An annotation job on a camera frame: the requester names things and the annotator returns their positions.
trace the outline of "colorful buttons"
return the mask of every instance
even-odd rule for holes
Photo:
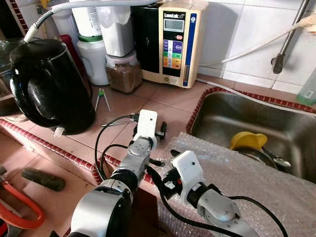
[[[175,40],[163,40],[163,66],[167,68],[181,69],[182,42]]]

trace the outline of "glass jar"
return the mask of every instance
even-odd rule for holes
[[[112,89],[131,93],[142,83],[142,70],[135,50],[124,57],[106,55],[106,59],[106,71]]]

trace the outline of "bubble wrap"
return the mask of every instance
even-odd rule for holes
[[[238,152],[208,143],[186,133],[173,138],[165,152],[158,158],[166,162],[163,168],[156,170],[163,177],[171,169],[173,158],[170,150],[195,152],[205,177],[205,184],[215,184],[226,196],[247,196],[265,207],[283,223],[290,237],[316,236],[316,185],[295,176],[270,168]],[[276,223],[256,205],[235,200],[242,218],[260,237],[281,237]],[[196,209],[184,205],[176,195],[169,204],[181,215],[199,222],[204,220]],[[192,227],[173,217],[158,202],[160,236],[198,237],[212,236],[208,230]]]

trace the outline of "stainless steel sink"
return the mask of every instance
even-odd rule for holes
[[[203,101],[191,133],[229,147],[241,131],[265,134],[265,147],[292,164],[280,170],[316,183],[316,118],[216,92]]]

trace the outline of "red tile edging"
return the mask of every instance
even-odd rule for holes
[[[82,160],[79,157],[76,157],[73,154],[71,154],[71,153],[69,153],[69,152],[49,143],[49,142],[46,142],[45,140],[21,129],[20,127],[14,125],[14,124],[12,124],[4,119],[0,119],[0,125],[5,126],[5,127],[9,128],[10,130],[22,135],[23,137],[26,137],[27,139],[29,139],[33,142],[36,142],[36,143],[40,144],[41,146],[51,150],[52,152],[55,152],[56,154],[60,155],[61,157],[74,162],[76,165],[79,165],[81,168],[84,168],[84,169],[90,171],[94,180],[98,184],[100,184],[102,182],[102,179],[99,176],[99,174],[96,170],[96,167],[93,164],[86,162],[85,160]],[[112,164],[114,166],[119,166],[119,164],[120,164],[120,160],[115,159],[114,157],[109,156],[109,155],[105,156],[105,160],[107,163]],[[151,184],[154,184],[153,180],[149,174],[145,174],[144,180],[151,183]]]
[[[207,95],[215,93],[215,92],[225,92],[225,93],[233,94],[232,92],[224,90],[224,89],[222,89],[220,87],[212,87],[212,88],[209,88],[209,89],[205,90],[203,92],[201,98],[199,99],[199,101],[197,103],[197,106],[194,109],[194,111],[193,111],[193,113],[192,113],[192,115],[190,117],[190,120],[189,120],[189,122],[188,122],[188,124],[186,126],[186,131],[187,131],[188,134],[191,135],[191,128],[192,128],[192,126],[194,124],[195,119],[197,118],[198,112],[199,112],[199,110],[200,110],[200,108],[202,106],[202,103],[203,103],[204,99],[206,98]],[[258,95],[258,94],[253,94],[253,93],[249,93],[249,92],[244,92],[244,91],[239,91],[239,92],[244,94],[244,95],[250,96],[252,98],[258,99],[258,100],[262,100],[262,101],[265,101],[265,102],[278,104],[278,105],[281,105],[281,106],[285,106],[285,107],[298,109],[298,110],[302,110],[302,111],[306,111],[306,112],[310,112],[310,113],[316,114],[316,110],[315,109],[313,109],[311,107],[308,107],[306,105],[302,105],[302,104],[294,103],[294,102],[289,102],[289,101],[286,101],[286,100],[280,100],[280,99],[272,98],[272,97],[269,97],[269,96],[264,96],[264,95]]]
[[[21,24],[21,27],[23,28],[24,33],[27,33],[29,30],[29,27],[25,24],[24,18],[20,12],[20,8],[18,7],[15,0],[10,0],[10,4],[13,7],[13,11],[15,12],[17,18],[19,19],[19,22]]]

